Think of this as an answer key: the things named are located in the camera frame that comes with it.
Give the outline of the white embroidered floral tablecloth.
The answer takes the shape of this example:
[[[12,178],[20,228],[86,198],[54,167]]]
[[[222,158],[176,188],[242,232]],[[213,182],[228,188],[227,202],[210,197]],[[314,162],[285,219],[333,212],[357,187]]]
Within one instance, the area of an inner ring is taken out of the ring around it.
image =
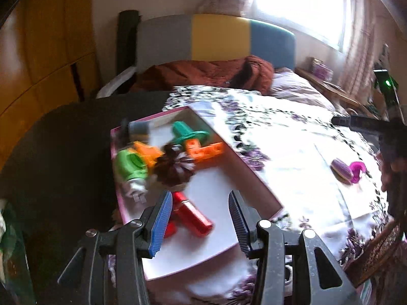
[[[390,222],[374,152],[358,133],[334,127],[330,110],[238,89],[181,87],[162,112],[184,107],[214,126],[279,200],[282,208],[266,219],[291,231],[313,228],[341,263],[353,233],[365,245]],[[336,158],[365,164],[358,184],[334,174]],[[158,304],[245,304],[256,272],[237,243],[147,287]]]

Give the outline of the wooden wardrobe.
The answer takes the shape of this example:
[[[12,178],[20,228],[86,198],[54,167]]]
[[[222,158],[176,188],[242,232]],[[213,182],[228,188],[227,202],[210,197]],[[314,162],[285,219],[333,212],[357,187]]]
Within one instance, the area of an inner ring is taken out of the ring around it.
[[[1,19],[1,163],[43,115],[100,88],[92,0],[16,0]]]

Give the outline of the pink bed blanket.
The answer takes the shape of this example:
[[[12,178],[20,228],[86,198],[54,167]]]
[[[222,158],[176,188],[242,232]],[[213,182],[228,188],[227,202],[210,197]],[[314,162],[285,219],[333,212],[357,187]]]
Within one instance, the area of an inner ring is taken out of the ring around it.
[[[335,111],[334,105],[305,78],[289,68],[277,68],[268,90],[270,96]]]

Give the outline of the wooden side shelf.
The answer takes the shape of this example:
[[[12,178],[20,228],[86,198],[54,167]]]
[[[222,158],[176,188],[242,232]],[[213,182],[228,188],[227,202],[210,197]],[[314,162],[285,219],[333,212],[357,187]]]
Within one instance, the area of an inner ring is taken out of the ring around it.
[[[315,77],[311,73],[301,68],[295,68],[295,73],[309,81],[310,84],[319,92],[321,92],[332,104],[344,103],[347,108],[363,112],[366,116],[369,117],[374,116],[364,105],[362,105],[359,101],[351,98],[348,94],[346,94],[346,92],[335,89],[334,87],[325,84],[325,82],[323,82],[321,79]]]

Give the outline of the rust brown quilted jacket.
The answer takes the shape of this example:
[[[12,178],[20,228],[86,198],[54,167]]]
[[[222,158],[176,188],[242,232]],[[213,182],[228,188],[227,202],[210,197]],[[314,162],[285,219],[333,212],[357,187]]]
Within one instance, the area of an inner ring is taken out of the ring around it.
[[[139,74],[130,91],[171,91],[176,86],[206,85],[267,94],[273,76],[272,64],[254,55],[227,61],[173,61],[153,65]]]

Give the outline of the orange plastic clip toy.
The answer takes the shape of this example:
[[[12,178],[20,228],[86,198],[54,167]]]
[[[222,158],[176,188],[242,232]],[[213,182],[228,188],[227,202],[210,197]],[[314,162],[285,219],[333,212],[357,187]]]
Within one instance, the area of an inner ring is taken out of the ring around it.
[[[157,159],[164,154],[158,147],[151,146],[140,141],[134,141],[133,148],[135,152],[143,159],[148,169],[153,169]]]

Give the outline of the orange holed block toy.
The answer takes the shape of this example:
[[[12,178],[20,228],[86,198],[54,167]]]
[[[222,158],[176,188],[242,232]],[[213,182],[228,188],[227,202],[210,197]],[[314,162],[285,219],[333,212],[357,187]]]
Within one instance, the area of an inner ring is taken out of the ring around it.
[[[198,139],[185,141],[185,148],[187,154],[195,163],[207,162],[212,158],[222,155],[224,152],[223,143],[218,142],[202,147]]]

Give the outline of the dark brown flower ornament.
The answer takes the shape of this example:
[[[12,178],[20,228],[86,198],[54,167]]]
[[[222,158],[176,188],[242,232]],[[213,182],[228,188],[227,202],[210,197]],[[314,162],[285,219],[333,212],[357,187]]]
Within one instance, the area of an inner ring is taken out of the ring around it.
[[[182,191],[195,175],[196,165],[181,145],[169,143],[157,158],[153,172],[157,182],[169,191]]]

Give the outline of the teal green funnel toy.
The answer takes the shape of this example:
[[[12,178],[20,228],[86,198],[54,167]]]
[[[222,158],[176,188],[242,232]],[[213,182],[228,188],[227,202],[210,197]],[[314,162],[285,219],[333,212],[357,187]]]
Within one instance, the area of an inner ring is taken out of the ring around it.
[[[204,130],[193,130],[183,121],[175,121],[172,124],[172,133],[174,138],[172,143],[183,145],[187,140],[197,139],[200,143],[205,143],[209,139],[209,133]]]

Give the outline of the red foam puzzle piece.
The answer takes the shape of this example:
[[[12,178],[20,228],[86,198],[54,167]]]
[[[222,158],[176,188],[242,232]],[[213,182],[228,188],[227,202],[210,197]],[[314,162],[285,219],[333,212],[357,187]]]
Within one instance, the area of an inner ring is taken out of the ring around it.
[[[174,221],[173,219],[170,219],[168,221],[168,224],[167,224],[167,227],[166,227],[164,238],[169,238],[169,237],[173,236],[174,234],[176,234],[176,232],[177,232],[176,221]]]

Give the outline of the red metallic cylinder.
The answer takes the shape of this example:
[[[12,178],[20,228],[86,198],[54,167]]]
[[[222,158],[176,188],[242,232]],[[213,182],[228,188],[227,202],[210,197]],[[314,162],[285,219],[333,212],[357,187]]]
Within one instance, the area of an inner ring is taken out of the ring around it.
[[[205,237],[213,230],[213,223],[181,191],[172,193],[172,210],[178,220],[197,237]]]

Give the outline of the grey black cylinder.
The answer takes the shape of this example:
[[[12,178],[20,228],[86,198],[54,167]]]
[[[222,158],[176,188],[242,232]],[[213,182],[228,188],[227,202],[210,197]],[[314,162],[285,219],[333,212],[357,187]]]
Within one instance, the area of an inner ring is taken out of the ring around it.
[[[150,124],[147,121],[129,121],[125,118],[120,124],[119,138],[125,144],[135,141],[147,143],[150,138]]]

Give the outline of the magenta funnel toy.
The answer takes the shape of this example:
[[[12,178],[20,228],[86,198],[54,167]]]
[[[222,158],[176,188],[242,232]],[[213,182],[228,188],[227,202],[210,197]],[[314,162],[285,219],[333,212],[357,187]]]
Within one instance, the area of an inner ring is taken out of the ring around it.
[[[358,184],[361,179],[361,174],[365,174],[367,171],[365,164],[361,161],[351,162],[349,169],[353,174],[353,177],[351,178],[352,184]]]

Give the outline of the black rolled mat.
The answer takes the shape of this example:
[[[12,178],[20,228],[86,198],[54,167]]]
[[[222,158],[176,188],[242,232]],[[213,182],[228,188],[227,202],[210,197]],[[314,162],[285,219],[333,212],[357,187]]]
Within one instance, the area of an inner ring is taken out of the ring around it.
[[[137,63],[137,28],[140,20],[138,10],[124,10],[118,15],[116,74],[121,74]]]

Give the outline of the grey yellow blue headboard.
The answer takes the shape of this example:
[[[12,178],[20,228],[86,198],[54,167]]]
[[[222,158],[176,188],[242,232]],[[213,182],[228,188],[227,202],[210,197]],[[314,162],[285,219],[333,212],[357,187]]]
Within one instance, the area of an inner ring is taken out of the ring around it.
[[[255,55],[274,68],[295,68],[296,38],[282,27],[221,14],[177,14],[137,29],[137,71],[173,61],[227,61]]]

